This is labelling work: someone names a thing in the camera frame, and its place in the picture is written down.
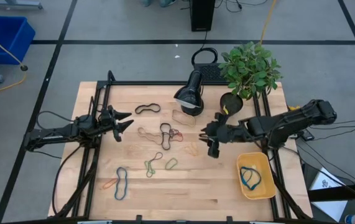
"yellow cable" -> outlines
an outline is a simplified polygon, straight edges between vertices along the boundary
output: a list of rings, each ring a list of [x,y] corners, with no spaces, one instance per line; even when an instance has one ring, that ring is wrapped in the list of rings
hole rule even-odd
[[[263,37],[264,37],[264,34],[265,34],[265,30],[267,28],[267,24],[270,21],[271,14],[272,14],[272,11],[274,10],[274,6],[275,6],[276,2],[277,2],[277,0],[273,0],[272,1],[272,5],[271,5],[271,9],[269,11],[269,15],[267,16],[267,19],[265,20],[265,23],[264,23],[264,27],[263,27],[263,31],[262,31],[262,37],[260,38],[260,45],[263,43]]]
[[[10,53],[8,50],[6,50],[1,44],[0,44],[0,48],[3,51],[5,51],[6,53],[8,53],[12,58],[14,58],[20,64],[20,66],[25,66],[20,60],[18,60],[18,58],[16,58],[16,56],[14,56],[12,53]],[[12,85],[8,85],[8,86],[5,86],[3,88],[0,88],[0,91],[7,90],[8,88],[11,88],[13,86],[19,85],[23,81],[25,81],[26,78],[27,78],[27,72],[24,72],[24,76],[22,77],[22,80],[20,80],[19,82],[14,83]]]

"desk lamp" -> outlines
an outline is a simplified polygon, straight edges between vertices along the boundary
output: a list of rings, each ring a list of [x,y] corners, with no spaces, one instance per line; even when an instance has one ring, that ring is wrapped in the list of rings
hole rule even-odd
[[[174,98],[182,106],[186,114],[196,116],[203,111],[203,100],[201,99],[202,74],[194,70],[185,86],[179,89]]]

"black computer tower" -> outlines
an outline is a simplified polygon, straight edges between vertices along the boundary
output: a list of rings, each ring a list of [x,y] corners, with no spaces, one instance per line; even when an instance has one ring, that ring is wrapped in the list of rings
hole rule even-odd
[[[209,31],[212,28],[216,0],[190,0],[192,31]]]

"blue bin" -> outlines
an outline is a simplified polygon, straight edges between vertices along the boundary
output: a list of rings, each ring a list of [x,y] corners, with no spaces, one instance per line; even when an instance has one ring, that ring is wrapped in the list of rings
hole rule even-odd
[[[0,16],[0,44],[20,61],[28,51],[35,31],[25,17]],[[18,65],[19,63],[0,48],[0,64]]]

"yellow bowl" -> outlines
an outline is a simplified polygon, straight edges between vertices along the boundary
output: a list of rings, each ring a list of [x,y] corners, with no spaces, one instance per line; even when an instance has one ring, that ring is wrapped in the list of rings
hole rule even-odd
[[[240,174],[241,167],[252,168],[259,172],[262,180],[254,190],[250,190],[242,183]],[[256,200],[275,196],[275,185],[271,174],[269,160],[264,153],[251,152],[239,155],[237,159],[237,170],[242,194],[247,198]],[[249,184],[249,186],[253,186],[258,181],[259,176],[253,172],[252,177],[247,184]]]

